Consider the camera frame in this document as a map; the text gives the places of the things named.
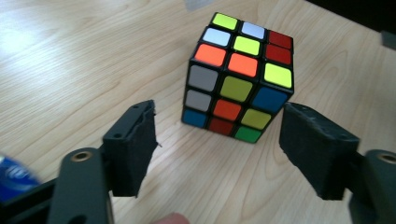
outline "cube face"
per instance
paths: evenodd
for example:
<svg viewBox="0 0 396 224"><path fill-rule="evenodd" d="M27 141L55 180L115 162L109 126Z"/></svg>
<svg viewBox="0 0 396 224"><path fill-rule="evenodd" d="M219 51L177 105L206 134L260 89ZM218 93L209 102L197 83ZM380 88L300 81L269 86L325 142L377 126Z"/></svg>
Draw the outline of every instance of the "cube face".
<svg viewBox="0 0 396 224"><path fill-rule="evenodd" d="M182 121L257 142L294 94L293 40L215 13L189 62Z"/></svg>

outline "blue square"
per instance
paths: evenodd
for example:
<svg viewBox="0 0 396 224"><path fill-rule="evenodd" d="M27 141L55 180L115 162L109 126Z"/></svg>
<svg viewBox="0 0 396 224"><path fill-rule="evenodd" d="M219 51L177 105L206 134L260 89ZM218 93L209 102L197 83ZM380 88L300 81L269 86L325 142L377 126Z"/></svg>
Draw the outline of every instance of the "blue square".
<svg viewBox="0 0 396 224"><path fill-rule="evenodd" d="M266 87L262 87L254 97L252 104L268 112L277 113L288 99L288 95Z"/></svg>
<svg viewBox="0 0 396 224"><path fill-rule="evenodd" d="M183 121L192 126L204 128L206 123L206 115L186 109L183 114Z"/></svg>

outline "wood grain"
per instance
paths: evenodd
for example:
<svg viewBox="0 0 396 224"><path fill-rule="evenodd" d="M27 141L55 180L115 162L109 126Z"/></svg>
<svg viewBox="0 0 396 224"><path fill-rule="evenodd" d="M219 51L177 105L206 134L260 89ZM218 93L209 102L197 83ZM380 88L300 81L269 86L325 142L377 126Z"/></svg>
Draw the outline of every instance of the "wood grain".
<svg viewBox="0 0 396 224"><path fill-rule="evenodd" d="M158 147L139 198L116 223L171 212L191 223L350 223L349 193L323 202L279 148L278 116L256 145L180 123L187 62L220 11L294 37L295 95L396 152L396 51L372 30L301 0L11 1L0 5L0 152L43 181L62 157L99 147L130 106L156 102Z"/></svg>

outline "blue object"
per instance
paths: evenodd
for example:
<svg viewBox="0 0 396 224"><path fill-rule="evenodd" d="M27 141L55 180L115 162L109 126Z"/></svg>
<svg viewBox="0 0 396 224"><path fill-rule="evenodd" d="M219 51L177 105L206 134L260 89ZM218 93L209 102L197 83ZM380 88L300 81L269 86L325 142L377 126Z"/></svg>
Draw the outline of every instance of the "blue object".
<svg viewBox="0 0 396 224"><path fill-rule="evenodd" d="M277 113L287 99L287 94L263 87L257 93L252 104L260 109Z"/></svg>
<svg viewBox="0 0 396 224"><path fill-rule="evenodd" d="M38 185L39 181L24 166L0 155L0 202L12 199Z"/></svg>
<svg viewBox="0 0 396 224"><path fill-rule="evenodd" d="M206 122L206 115L186 109L183 115L183 121L198 128L204 128Z"/></svg>

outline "scrambled puzzle cube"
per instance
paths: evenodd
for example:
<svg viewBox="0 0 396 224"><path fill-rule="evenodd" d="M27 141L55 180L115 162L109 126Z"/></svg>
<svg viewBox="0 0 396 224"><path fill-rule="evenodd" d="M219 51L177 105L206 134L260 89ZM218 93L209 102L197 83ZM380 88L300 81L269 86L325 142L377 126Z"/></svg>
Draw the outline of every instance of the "scrambled puzzle cube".
<svg viewBox="0 0 396 224"><path fill-rule="evenodd" d="M294 93L293 39L215 13L189 62L181 120L255 143Z"/></svg>

